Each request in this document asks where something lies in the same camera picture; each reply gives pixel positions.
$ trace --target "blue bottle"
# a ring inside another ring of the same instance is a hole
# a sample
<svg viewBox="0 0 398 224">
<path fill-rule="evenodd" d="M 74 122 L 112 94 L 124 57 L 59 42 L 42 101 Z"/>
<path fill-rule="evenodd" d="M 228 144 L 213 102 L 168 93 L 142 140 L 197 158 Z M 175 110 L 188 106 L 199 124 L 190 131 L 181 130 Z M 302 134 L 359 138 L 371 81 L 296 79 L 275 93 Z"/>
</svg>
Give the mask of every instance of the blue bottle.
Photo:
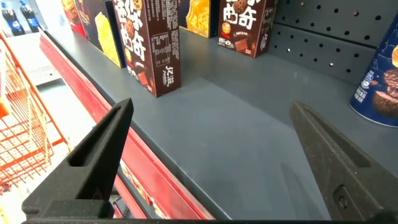
<svg viewBox="0 0 398 224">
<path fill-rule="evenodd" d="M 29 5 L 26 4 L 25 1 L 20 1 L 21 3 L 21 12 L 24 15 L 25 19 L 27 20 L 27 23 L 29 24 L 29 27 L 32 32 L 38 32 L 39 31 L 39 22 L 36 18 L 35 12 L 30 8 Z"/>
<path fill-rule="evenodd" d="M 12 10 L 10 7 L 8 7 L 7 3 L 5 3 L 5 2 L 1 3 L 1 7 L 2 7 L 2 9 L 1 9 L 2 16 L 7 21 L 9 27 L 11 28 L 12 33 L 15 36 L 25 34 L 25 30 L 21 26 L 21 23 L 19 23 L 14 10 Z"/>
</svg>

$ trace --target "cookie box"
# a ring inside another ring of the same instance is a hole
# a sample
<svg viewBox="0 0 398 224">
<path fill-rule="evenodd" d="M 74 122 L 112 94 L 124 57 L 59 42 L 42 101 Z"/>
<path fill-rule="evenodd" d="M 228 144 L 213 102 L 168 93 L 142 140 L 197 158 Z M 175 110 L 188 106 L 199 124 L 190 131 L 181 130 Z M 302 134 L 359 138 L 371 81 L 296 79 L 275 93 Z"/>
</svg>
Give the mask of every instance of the cookie box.
<svg viewBox="0 0 398 224">
<path fill-rule="evenodd" d="M 220 0 L 218 44 L 257 57 L 267 51 L 276 0 Z"/>
<path fill-rule="evenodd" d="M 177 0 L 113 0 L 127 70 L 158 97 L 181 85 Z"/>
<path fill-rule="evenodd" d="M 206 38 L 218 34 L 219 0 L 178 0 L 180 27 Z"/>
<path fill-rule="evenodd" d="M 117 66 L 126 66 L 112 0 L 75 0 L 87 39 Z"/>
</svg>

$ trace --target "red wire basket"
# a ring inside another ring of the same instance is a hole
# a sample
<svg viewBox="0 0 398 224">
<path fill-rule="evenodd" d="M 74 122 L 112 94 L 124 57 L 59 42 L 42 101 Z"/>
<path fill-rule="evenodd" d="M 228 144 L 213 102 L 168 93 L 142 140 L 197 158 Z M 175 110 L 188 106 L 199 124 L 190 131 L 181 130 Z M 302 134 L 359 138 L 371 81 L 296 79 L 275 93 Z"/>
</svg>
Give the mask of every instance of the red wire basket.
<svg viewBox="0 0 398 224">
<path fill-rule="evenodd" d="M 1 195 L 12 185 L 45 172 L 51 165 L 54 146 L 65 143 L 69 150 L 70 146 L 3 33 L 0 39 Z"/>
</svg>

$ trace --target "brown cookie box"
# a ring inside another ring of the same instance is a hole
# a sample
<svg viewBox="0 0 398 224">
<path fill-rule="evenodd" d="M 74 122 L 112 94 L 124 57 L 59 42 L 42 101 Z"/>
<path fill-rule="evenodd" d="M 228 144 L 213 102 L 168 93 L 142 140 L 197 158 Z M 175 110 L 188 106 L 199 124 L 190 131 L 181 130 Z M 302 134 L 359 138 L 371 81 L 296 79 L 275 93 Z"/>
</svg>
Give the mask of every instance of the brown cookie box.
<svg viewBox="0 0 398 224">
<path fill-rule="evenodd" d="M 154 96 L 181 86 L 177 0 L 113 0 L 127 70 Z"/>
<path fill-rule="evenodd" d="M 220 0 L 218 44 L 253 58 L 265 53 L 276 3 L 277 0 Z"/>
</svg>

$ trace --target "blue product packaging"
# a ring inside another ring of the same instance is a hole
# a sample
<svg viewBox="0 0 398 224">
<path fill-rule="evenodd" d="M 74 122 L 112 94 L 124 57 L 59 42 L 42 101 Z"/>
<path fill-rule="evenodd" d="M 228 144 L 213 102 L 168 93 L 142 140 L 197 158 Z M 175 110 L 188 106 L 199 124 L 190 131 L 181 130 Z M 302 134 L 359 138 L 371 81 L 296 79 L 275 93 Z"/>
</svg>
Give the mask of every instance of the blue product packaging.
<svg viewBox="0 0 398 224">
<path fill-rule="evenodd" d="M 398 13 L 349 103 L 366 119 L 398 127 Z"/>
</svg>

